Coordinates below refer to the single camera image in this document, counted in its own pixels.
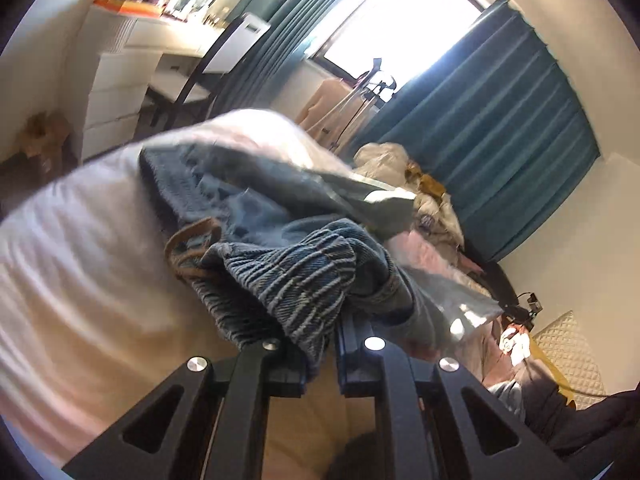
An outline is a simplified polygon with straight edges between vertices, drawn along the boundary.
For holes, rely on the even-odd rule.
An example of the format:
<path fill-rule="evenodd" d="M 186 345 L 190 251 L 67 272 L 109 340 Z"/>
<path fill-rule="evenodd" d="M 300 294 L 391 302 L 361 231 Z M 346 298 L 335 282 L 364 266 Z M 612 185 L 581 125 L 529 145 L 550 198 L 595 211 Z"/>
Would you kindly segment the grey denim jeans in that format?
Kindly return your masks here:
<path fill-rule="evenodd" d="M 501 312 L 395 259 L 385 244 L 408 226 L 410 204 L 371 202 L 370 184 L 204 143 L 148 146 L 139 168 L 168 266 L 239 347 L 284 338 L 315 375 L 344 308 L 432 350 Z"/>

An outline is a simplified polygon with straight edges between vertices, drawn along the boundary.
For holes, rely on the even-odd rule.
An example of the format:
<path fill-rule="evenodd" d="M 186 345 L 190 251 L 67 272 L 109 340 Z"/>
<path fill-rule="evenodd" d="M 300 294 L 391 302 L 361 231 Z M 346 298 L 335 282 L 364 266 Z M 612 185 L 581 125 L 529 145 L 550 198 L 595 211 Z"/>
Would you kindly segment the mustard yellow garment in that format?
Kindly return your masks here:
<path fill-rule="evenodd" d="M 447 193 L 446 188 L 429 174 L 422 171 L 421 167 L 410 160 L 405 169 L 405 179 L 408 184 L 421 193 L 431 195 L 436 200 L 441 200 Z"/>

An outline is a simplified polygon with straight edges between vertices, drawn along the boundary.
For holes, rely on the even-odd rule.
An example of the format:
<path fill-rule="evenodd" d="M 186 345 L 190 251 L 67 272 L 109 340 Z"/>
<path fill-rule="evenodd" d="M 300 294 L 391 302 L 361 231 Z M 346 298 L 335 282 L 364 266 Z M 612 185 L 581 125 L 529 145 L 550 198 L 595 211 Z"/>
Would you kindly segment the pink cream bed duvet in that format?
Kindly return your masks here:
<path fill-rule="evenodd" d="M 139 177 L 142 148 L 193 141 L 350 173 L 288 118 L 240 110 L 128 144 L 14 209 L 1 222 L 1 416 L 43 474 L 51 466 L 34 454 L 62 469 L 189 358 L 236 353 L 169 271 Z M 445 341 L 493 321 L 495 301 L 425 272 L 414 254 L 426 243 L 408 249 L 416 238 L 396 236 L 385 248 L 420 285 L 454 293 Z M 301 399 L 270 402 L 263 479 L 321 479 L 348 441 L 373 429 L 373 401 L 340 395 L 329 356 Z"/>

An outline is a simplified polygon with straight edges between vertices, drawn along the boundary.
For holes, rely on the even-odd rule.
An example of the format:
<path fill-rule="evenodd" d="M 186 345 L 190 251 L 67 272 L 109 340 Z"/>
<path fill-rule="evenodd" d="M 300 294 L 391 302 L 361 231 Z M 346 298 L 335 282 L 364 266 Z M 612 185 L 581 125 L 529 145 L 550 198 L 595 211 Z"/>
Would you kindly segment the teal right curtain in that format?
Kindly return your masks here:
<path fill-rule="evenodd" d="M 463 234 L 499 261 L 564 203 L 599 158 L 582 103 L 524 16 L 496 0 L 345 146 L 396 143 L 445 185 Z"/>

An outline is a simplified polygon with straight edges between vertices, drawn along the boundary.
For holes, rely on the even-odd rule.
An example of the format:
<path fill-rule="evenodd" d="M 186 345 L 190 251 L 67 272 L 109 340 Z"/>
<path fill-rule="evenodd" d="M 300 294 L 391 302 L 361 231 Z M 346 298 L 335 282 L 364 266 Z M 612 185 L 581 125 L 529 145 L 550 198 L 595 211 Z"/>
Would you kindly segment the teal curtain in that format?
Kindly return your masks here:
<path fill-rule="evenodd" d="M 231 11 L 234 18 L 251 13 L 270 29 L 222 78 L 209 116 L 269 107 L 302 60 L 317 27 L 343 1 L 240 0 Z"/>
<path fill-rule="evenodd" d="M 564 203 L 599 158 L 582 103 L 524 16 L 496 0 L 345 146 L 396 143 L 445 185 L 463 234 L 499 261 Z"/>

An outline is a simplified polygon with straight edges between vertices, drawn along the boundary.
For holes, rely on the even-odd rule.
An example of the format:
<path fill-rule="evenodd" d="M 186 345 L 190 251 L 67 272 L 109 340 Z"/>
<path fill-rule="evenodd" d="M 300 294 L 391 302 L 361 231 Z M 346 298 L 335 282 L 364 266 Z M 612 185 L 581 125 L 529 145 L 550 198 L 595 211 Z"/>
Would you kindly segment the cream puffer jacket pile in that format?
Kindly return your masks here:
<path fill-rule="evenodd" d="M 414 194 L 416 228 L 433 244 L 464 246 L 464 235 L 445 185 L 441 184 L 396 143 L 368 143 L 354 156 L 360 176 L 403 188 Z"/>

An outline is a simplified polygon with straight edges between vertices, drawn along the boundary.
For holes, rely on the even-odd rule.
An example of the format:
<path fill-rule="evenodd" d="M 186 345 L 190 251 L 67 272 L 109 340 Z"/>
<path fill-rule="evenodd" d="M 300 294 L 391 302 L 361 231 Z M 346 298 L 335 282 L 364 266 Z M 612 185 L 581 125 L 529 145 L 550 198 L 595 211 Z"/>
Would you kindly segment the garment steamer stand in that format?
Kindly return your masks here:
<path fill-rule="evenodd" d="M 385 90 L 396 90 L 393 77 L 382 76 L 382 58 L 374 58 L 372 67 L 358 77 L 352 88 L 341 79 L 322 81 L 298 115 L 298 124 L 318 144 L 337 154 L 376 114 Z"/>

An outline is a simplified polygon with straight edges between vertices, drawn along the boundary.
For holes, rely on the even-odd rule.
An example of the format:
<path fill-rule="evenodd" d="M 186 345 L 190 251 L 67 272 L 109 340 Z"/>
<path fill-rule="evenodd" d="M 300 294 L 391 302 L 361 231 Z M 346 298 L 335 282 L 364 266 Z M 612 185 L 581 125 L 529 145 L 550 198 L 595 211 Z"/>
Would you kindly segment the window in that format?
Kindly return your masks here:
<path fill-rule="evenodd" d="M 387 101 L 456 44 L 485 10 L 477 0 L 364 0 L 311 59 Z"/>

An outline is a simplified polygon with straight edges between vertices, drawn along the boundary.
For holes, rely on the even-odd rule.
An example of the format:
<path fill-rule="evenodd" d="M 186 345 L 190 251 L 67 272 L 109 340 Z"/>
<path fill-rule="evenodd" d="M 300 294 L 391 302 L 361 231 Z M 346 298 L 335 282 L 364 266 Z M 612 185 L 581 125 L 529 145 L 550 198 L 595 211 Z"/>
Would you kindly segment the white black chair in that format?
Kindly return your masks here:
<path fill-rule="evenodd" d="M 150 126 L 155 128 L 165 119 L 162 131 L 171 130 L 184 113 L 193 122 L 204 122 L 226 77 L 270 28 L 257 15 L 244 13 L 222 31 L 189 75 L 157 70 L 145 95 L 153 111 Z"/>

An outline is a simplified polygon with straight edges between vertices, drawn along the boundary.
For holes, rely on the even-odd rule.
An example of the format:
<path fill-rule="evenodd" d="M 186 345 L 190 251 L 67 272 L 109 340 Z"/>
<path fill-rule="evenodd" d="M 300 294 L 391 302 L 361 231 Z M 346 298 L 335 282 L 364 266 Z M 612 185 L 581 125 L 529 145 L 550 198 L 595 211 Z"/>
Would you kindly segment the teal left curtain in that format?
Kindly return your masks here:
<path fill-rule="evenodd" d="M 240 0 L 231 11 L 234 18 L 251 13 L 270 29 L 222 78 L 209 116 L 269 107 L 302 60 L 317 27 L 343 1 Z"/>

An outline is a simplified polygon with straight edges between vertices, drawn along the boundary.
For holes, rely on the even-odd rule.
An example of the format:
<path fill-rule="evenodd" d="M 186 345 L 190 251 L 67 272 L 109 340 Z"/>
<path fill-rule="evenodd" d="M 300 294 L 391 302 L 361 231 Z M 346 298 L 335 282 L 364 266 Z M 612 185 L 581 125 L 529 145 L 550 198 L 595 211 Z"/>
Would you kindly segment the white desk with drawers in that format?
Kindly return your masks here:
<path fill-rule="evenodd" d="M 160 58 L 201 58 L 221 33 L 210 25 L 90 6 L 70 43 L 61 79 L 60 110 L 72 128 L 76 160 L 132 140 Z"/>

